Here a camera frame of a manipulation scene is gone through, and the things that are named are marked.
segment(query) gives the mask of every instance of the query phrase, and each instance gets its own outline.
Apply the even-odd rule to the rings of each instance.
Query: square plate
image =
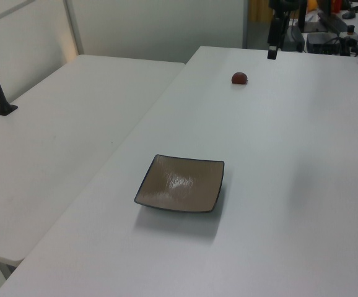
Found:
[[[223,172],[223,161],[156,155],[134,201],[176,212],[212,212]]]

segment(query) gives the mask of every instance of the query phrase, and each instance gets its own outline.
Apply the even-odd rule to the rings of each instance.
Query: wall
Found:
[[[187,62],[201,45],[246,41],[248,0],[67,2],[80,53]]]
[[[76,54],[63,0],[35,0],[0,19],[0,82],[9,102]]]

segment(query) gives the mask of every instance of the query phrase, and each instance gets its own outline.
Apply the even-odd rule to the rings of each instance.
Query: cable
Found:
[[[335,41],[335,42],[333,43],[333,44],[335,45],[335,44],[336,44],[336,42],[338,42],[339,40],[340,40],[340,38],[339,38],[339,37],[334,37],[334,38],[332,38],[332,39],[328,40],[327,42],[325,42],[324,44],[322,44],[320,54],[322,54],[323,47],[324,47],[325,45],[327,45],[329,42]]]

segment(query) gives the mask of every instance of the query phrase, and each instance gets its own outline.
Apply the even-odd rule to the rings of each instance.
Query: small red ball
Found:
[[[237,72],[231,78],[231,82],[236,85],[246,85],[248,83],[248,76],[245,73]]]

